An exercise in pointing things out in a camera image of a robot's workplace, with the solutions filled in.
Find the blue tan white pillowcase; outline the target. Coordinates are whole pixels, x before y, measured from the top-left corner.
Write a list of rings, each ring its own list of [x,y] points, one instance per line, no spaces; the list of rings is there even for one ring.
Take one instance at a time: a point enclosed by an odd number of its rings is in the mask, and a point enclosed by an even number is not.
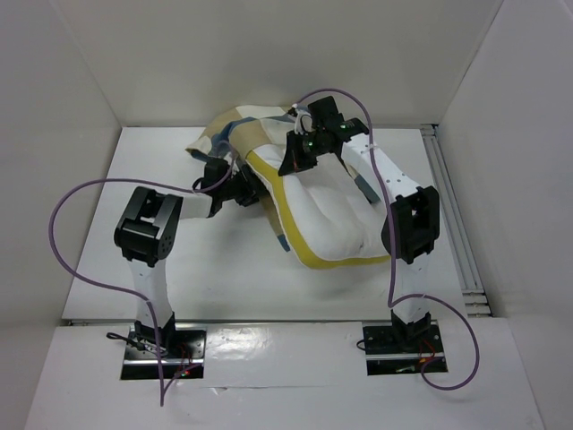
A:
[[[221,156],[226,156],[233,149],[246,164],[248,153],[265,144],[281,147],[285,155],[287,133],[295,126],[294,119],[286,111],[285,107],[234,107],[209,123],[201,137],[188,148]],[[286,251],[291,251],[278,224],[277,213],[272,208],[269,192],[261,204],[279,243]]]

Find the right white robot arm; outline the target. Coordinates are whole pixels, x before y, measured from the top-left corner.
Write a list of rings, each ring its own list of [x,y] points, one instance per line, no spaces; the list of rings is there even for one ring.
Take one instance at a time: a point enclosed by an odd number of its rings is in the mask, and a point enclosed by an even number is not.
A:
[[[295,120],[295,128],[286,135],[280,176],[315,168],[320,156],[334,154],[384,203],[381,242],[390,256],[390,339],[395,348],[412,350],[431,327],[423,291],[429,255],[440,235],[438,191],[432,185],[420,186],[402,172],[375,143],[371,120],[345,119],[333,97],[307,107],[293,104],[287,113]]]

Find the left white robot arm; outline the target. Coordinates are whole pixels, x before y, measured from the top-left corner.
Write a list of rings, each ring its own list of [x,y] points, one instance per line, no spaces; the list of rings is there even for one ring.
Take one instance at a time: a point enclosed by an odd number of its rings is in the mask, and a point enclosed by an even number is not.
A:
[[[189,196],[144,186],[134,189],[116,225],[114,242],[128,262],[135,291],[149,300],[138,306],[135,333],[154,356],[167,357],[176,347],[175,312],[167,293],[167,257],[179,222],[212,218],[227,201],[248,207],[267,194],[248,166],[234,169],[225,160],[207,162]]]

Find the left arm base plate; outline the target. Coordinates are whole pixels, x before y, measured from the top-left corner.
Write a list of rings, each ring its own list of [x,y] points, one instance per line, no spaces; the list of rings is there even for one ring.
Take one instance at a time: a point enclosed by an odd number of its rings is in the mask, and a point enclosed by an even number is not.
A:
[[[132,325],[127,335],[121,335],[125,342],[124,358],[120,379],[123,381],[151,381],[158,379],[155,344],[139,338]],[[207,328],[177,323],[169,346],[162,346],[160,354],[164,378],[169,381],[179,373],[181,380],[202,379],[207,344]]]

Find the white pillow yellow trim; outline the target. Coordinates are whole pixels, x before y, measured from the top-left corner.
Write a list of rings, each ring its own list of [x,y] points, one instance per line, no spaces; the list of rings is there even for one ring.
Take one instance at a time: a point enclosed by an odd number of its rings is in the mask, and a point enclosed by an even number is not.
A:
[[[286,244],[311,269],[385,263],[385,212],[371,205],[338,158],[318,157],[302,173],[280,176],[284,151],[273,144],[251,150],[246,162],[267,188]]]

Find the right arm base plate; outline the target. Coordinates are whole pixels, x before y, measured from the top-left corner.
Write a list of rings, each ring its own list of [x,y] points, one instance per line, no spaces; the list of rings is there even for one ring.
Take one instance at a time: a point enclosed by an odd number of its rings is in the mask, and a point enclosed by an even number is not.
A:
[[[448,372],[436,322],[421,337],[407,342],[398,340],[389,322],[366,323],[355,345],[365,354],[369,376],[419,374],[423,365],[427,374]]]

